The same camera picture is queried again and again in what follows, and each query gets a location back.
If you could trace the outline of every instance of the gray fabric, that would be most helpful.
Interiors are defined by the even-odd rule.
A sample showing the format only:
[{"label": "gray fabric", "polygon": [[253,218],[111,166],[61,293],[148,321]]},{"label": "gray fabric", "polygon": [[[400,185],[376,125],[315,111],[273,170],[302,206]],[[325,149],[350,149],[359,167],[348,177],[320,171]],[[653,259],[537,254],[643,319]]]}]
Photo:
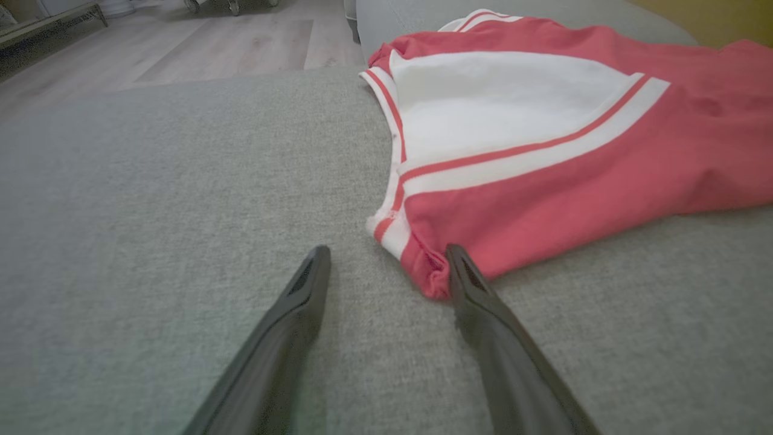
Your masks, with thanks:
[{"label": "gray fabric", "polygon": [[685,30],[624,0],[356,0],[357,28],[368,59],[382,43],[435,31],[476,9],[554,19],[566,27],[610,26],[646,43],[695,45]]},{"label": "gray fabric", "polygon": [[[333,269],[294,432],[491,433],[451,307],[363,229],[390,133],[356,72],[125,91],[0,127],[0,433],[178,433],[319,243]],[[762,433],[772,221],[675,217],[493,285],[606,433]]]}]

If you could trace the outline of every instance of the white stripe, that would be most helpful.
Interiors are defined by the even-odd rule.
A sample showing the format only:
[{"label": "white stripe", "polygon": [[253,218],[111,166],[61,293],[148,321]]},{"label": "white stripe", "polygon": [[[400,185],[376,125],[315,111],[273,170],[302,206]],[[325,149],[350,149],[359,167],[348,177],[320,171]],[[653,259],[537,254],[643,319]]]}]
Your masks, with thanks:
[{"label": "white stripe", "polygon": [[502,18],[502,17],[499,17],[497,15],[489,15],[489,14],[481,15],[478,18],[473,19],[472,22],[470,22],[467,26],[464,27],[464,29],[457,30],[457,32],[462,32],[462,33],[467,32],[467,31],[469,31],[470,29],[472,29],[473,27],[477,26],[478,24],[480,24],[482,22],[487,22],[487,21],[515,22],[515,21],[518,21],[521,18],[523,18],[523,17],[522,16],[508,16],[508,17]]},{"label": "white stripe", "polygon": [[669,83],[651,78],[617,113],[588,134],[560,145],[428,173],[405,182],[405,199],[426,192],[465,189],[506,180],[581,156],[611,142],[631,128],[660,99]]},{"label": "white stripe", "polygon": [[496,12],[492,11],[491,9],[476,9],[470,13],[467,14],[466,17],[461,19],[455,19],[454,21],[446,24],[445,26],[441,27],[442,31],[444,32],[458,32],[459,29],[467,22],[470,18],[478,15],[479,13],[487,12],[489,14],[496,14]]},{"label": "white stripe", "polygon": [[[387,92],[390,92],[390,96],[392,97],[392,101],[394,101],[395,106],[397,106],[397,93],[391,91],[396,89],[394,81],[392,81],[392,77],[390,77],[386,71],[379,67],[370,68],[369,71],[373,72],[379,78],[379,80],[381,80]],[[366,228],[370,234],[373,234],[376,229],[376,225],[378,225],[382,219],[388,217],[392,212],[392,204],[394,203],[394,197],[397,193],[397,184],[400,180],[400,177],[397,174],[397,167],[400,165],[402,157],[402,141],[400,139],[400,130],[397,128],[397,121],[392,115],[392,109],[389,107],[389,103],[386,100],[387,97],[381,91],[381,87],[379,87],[379,85],[367,73],[362,72],[359,74],[359,76],[370,85],[370,87],[373,89],[373,93],[376,94],[376,98],[381,105],[381,110],[384,112],[384,116],[387,119],[386,123],[389,125],[389,129],[392,132],[392,163],[390,165],[389,183],[386,186],[386,197],[384,198],[384,202],[381,204],[381,207],[376,212],[376,214],[369,218],[366,222]]]},{"label": "white stripe", "polygon": [[465,21],[467,21],[467,19],[464,19],[464,18],[455,19],[454,21],[441,27],[440,30],[438,30],[438,32],[456,32],[456,29],[458,29],[459,26],[464,24]]},{"label": "white stripe", "polygon": [[384,233],[381,245],[399,260],[403,256],[403,251],[408,245],[409,238],[410,227],[408,226],[408,218],[403,207],[397,212],[394,221],[392,221],[392,224]]}]

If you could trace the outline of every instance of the red stripe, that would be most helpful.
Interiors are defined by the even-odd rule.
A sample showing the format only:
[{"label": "red stripe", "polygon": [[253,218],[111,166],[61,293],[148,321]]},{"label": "red stripe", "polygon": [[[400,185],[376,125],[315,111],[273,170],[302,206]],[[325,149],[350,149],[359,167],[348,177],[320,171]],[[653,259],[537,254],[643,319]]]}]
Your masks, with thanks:
[{"label": "red stripe", "polygon": [[403,137],[403,120],[400,118],[400,113],[397,111],[397,106],[394,104],[394,101],[392,101],[392,95],[390,95],[389,91],[387,91],[387,87],[384,86],[384,83],[381,82],[381,79],[378,78],[371,70],[366,70],[366,73],[370,76],[370,78],[373,79],[373,81],[376,82],[376,84],[379,86],[379,89],[381,89],[381,92],[384,94],[384,97],[387,99],[386,103],[389,105],[389,109],[392,111],[392,117],[394,118],[395,124],[397,124],[397,131],[400,133],[400,162],[405,161],[405,138]]},{"label": "red stripe", "polygon": [[479,12],[479,13],[473,15],[472,17],[470,17],[470,19],[468,19],[467,22],[462,24],[461,27],[459,28],[459,30],[457,30],[457,32],[461,32],[462,30],[464,30],[465,27],[467,27],[467,25],[472,22],[472,20],[478,18],[479,16],[484,16],[484,15],[495,15],[495,16],[498,16],[499,18],[509,18],[510,17],[510,15],[500,15],[500,14],[496,14],[494,12]]},{"label": "red stripe", "polygon": [[[392,111],[395,124],[397,124],[397,131],[400,133],[400,162],[405,162],[406,155],[405,138],[403,137],[403,120],[400,118],[400,113],[397,111],[397,106],[394,104],[392,96],[390,95],[389,91],[387,91],[387,87],[384,86],[384,83],[381,81],[381,79],[379,79],[378,76],[376,76],[371,70],[366,70],[365,72],[370,76],[370,78],[373,79],[373,81],[376,82],[379,89],[381,90],[381,93],[384,94],[384,97],[386,98],[386,103],[389,105],[389,109]],[[376,238],[379,243],[381,243],[381,240],[384,237],[384,233],[387,232],[387,229],[392,224],[392,221],[394,221],[394,214],[397,213],[400,210],[400,207],[403,206],[403,196],[403,184],[398,183],[397,192],[395,193],[394,202],[392,203],[391,211],[393,213],[390,213],[389,217],[382,219],[381,222],[376,225],[376,230],[373,232],[373,237]]]},{"label": "red stripe", "polygon": [[420,175],[425,175],[428,173],[438,172],[442,170],[450,170],[450,169],[458,168],[460,166],[474,165],[476,163],[483,163],[483,162],[488,162],[496,159],[504,159],[506,157],[517,156],[519,154],[535,151],[538,149],[550,148],[551,146],[556,146],[565,142],[578,139],[590,133],[591,131],[595,130],[599,125],[605,123],[609,118],[612,117],[612,115],[617,113],[626,103],[628,103],[631,100],[631,98],[633,98],[634,95],[636,95],[636,93],[640,89],[642,89],[642,87],[647,82],[647,80],[649,80],[649,76],[642,76],[640,79],[636,81],[636,83],[631,87],[631,89],[628,89],[628,91],[622,96],[622,98],[620,98],[602,116],[596,118],[595,121],[586,125],[581,130],[575,133],[566,135],[562,138],[553,139],[547,142],[533,143],[531,145],[525,145],[525,146],[515,146],[508,149],[501,149],[499,151],[487,152],[485,154],[478,154],[476,156],[469,156],[461,159],[448,160],[447,162],[433,163],[431,165],[422,166],[413,170],[409,170],[406,173],[404,173],[403,176],[400,178],[400,185],[402,186],[402,184],[405,183],[406,181]]}]

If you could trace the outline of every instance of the wooden floor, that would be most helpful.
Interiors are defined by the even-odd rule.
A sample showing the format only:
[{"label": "wooden floor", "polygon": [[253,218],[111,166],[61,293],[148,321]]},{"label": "wooden floor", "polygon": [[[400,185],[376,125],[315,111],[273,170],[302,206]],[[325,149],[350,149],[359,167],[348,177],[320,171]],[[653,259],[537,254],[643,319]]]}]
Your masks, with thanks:
[{"label": "wooden floor", "polygon": [[82,23],[0,53],[0,122],[61,101],[133,87],[364,65],[342,0],[225,0],[190,14],[182,0],[134,1],[137,12]]}]

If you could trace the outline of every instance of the furniture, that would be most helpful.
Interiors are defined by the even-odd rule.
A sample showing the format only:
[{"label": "furniture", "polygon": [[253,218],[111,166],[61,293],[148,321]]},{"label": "furniture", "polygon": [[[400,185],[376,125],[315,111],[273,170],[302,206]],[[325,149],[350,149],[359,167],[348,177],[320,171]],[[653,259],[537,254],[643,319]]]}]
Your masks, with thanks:
[{"label": "furniture", "polygon": [[[363,44],[398,31],[358,13]],[[0,433],[179,433],[322,243],[293,433],[492,432],[452,307],[364,230],[391,137],[361,70],[134,89],[0,126]],[[494,285],[604,433],[766,433],[770,258],[760,207],[653,222]]]},{"label": "furniture", "polygon": [[357,0],[356,4],[346,1],[344,6],[346,17],[356,20],[366,59],[382,43],[407,33],[438,30],[480,8],[546,17],[572,29],[609,26],[646,43],[696,45],[685,30],[624,0]]},{"label": "furniture", "polygon": [[[196,0],[183,0],[186,4],[186,8],[192,13],[197,14],[201,10],[199,2]],[[268,0],[268,5],[272,8],[279,4],[279,0]],[[233,16],[239,16],[239,0],[228,0],[228,9],[230,9]]]},{"label": "furniture", "polygon": [[45,6],[41,9],[31,9],[35,6],[34,3],[32,6],[28,3],[24,3],[22,7],[21,3],[10,2],[9,0],[4,0],[3,5],[11,11],[19,24],[0,30],[0,48],[10,46],[22,39],[34,36],[51,26],[60,24],[64,19],[76,17],[89,11],[94,12],[99,19],[102,20],[104,26],[107,27],[107,20],[105,20],[104,15],[102,15],[102,10],[96,2],[84,3],[67,10],[61,10],[62,5],[56,2],[49,5],[50,9],[46,9]]}]

